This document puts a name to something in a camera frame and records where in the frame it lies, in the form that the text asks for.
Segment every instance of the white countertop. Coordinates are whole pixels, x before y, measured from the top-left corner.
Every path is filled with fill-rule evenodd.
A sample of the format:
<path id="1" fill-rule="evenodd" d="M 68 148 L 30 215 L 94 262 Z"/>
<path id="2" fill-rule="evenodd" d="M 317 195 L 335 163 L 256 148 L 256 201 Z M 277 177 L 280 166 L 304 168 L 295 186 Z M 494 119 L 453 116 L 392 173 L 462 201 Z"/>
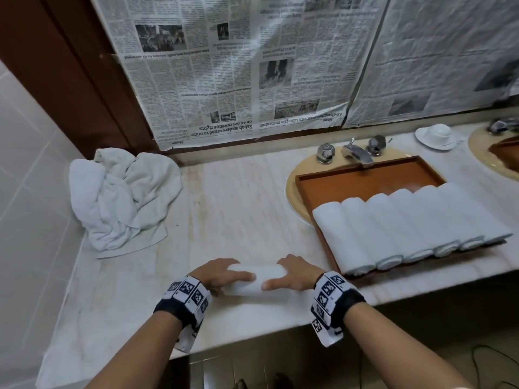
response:
<path id="1" fill-rule="evenodd" d="M 519 269 L 519 183 L 487 169 L 470 153 L 467 139 L 483 125 L 456 127 L 464 142 L 449 152 L 430 150 L 411 133 L 394 136 L 390 144 L 422 156 L 516 235 L 502 246 L 458 260 L 430 260 L 365 281 L 360 291 L 370 304 Z M 92 378 L 146 321 L 170 283 L 210 259 L 275 263 L 295 254 L 329 268 L 315 230 L 295 215 L 284 195 L 291 170 L 316 149 L 183 168 L 184 188 L 165 220 L 166 239 L 145 250 L 104 260 L 97 260 L 92 247 L 84 243 L 37 387 Z M 192 352 L 308 324 L 310 298 L 310 291 L 294 294 L 289 303 L 218 298 L 208 309 Z"/>

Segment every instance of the person's left hand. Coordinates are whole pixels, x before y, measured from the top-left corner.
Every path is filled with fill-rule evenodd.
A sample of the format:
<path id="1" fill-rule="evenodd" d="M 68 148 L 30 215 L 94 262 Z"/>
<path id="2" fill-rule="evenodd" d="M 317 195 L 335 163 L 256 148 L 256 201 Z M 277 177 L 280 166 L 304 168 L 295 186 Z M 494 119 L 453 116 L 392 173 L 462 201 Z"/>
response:
<path id="1" fill-rule="evenodd" d="M 218 294 L 221 287 L 235 281 L 254 281 L 256 275 L 250 272 L 235 272 L 227 270 L 233 263 L 240 263 L 232 258 L 218 258 L 209 261 L 194 269 L 189 275 L 200 280 L 204 287 L 210 289 L 212 294 Z"/>

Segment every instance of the newspaper page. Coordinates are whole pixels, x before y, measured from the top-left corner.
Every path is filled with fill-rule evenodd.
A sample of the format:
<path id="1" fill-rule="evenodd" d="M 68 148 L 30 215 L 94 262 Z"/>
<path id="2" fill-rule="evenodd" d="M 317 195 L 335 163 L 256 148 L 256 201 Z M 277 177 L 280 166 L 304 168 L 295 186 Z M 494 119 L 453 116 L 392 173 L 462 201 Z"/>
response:
<path id="1" fill-rule="evenodd" d="M 91 0 L 161 150 L 341 125 L 387 0 Z"/>
<path id="2" fill-rule="evenodd" d="M 490 106 L 519 76 L 519 0 L 390 0 L 348 125 Z"/>

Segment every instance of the tiled wall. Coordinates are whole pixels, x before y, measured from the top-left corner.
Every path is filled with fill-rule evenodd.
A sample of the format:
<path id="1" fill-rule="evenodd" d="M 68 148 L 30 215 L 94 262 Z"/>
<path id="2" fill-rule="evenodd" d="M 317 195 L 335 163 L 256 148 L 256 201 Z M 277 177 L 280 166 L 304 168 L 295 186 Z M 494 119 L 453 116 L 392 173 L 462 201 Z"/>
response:
<path id="1" fill-rule="evenodd" d="M 34 387 L 50 343 L 83 235 L 68 192 L 80 157 L 0 61 L 0 388 Z"/>

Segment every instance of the pile of towels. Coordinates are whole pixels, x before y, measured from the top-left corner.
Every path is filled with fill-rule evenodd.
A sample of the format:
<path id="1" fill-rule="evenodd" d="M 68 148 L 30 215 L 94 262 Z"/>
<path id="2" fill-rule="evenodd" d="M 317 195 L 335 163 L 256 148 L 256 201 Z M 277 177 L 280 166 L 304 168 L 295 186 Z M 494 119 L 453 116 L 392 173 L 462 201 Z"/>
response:
<path id="1" fill-rule="evenodd" d="M 454 183 L 328 202 L 313 210 L 341 272 L 363 275 L 429 256 L 444 257 L 512 235 Z"/>
<path id="2" fill-rule="evenodd" d="M 94 160 L 69 168 L 72 209 L 100 258 L 146 248 L 167 236 L 160 222 L 182 189 L 169 157 L 117 148 L 98 149 Z"/>

